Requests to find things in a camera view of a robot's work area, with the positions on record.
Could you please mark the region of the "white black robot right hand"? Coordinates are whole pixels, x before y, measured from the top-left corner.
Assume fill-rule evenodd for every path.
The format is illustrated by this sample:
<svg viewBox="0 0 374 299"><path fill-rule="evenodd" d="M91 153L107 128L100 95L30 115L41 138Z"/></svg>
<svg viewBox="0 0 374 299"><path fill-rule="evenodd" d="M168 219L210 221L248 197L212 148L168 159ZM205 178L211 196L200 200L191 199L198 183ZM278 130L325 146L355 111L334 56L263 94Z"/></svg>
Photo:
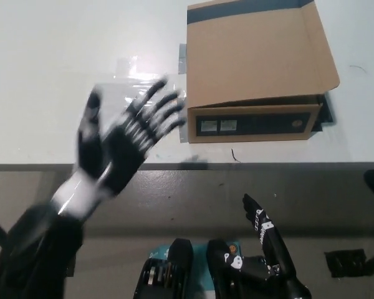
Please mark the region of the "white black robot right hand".
<svg viewBox="0 0 374 299"><path fill-rule="evenodd" d="M297 282L297 272L289 251L272 219L251 196L245 194L243 206L261 244L263 257L243 257L225 253L225 267L260 282L270 279Z"/></svg>

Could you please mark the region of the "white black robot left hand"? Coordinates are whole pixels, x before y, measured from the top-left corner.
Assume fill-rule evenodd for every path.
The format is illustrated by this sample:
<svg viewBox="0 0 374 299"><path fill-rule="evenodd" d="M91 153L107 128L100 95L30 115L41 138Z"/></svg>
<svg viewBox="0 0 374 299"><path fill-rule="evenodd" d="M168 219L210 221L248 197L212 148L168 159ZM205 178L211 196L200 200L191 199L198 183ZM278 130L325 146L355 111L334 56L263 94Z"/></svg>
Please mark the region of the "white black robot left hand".
<svg viewBox="0 0 374 299"><path fill-rule="evenodd" d="M168 78L163 77L134 98L103 135L102 93L98 88L91 91L77 133L77 162L108 196L119 195L144 163L149 150L186 123L180 114L185 105L178 99L179 91L167 93L151 107L145 106L167 83Z"/></svg>

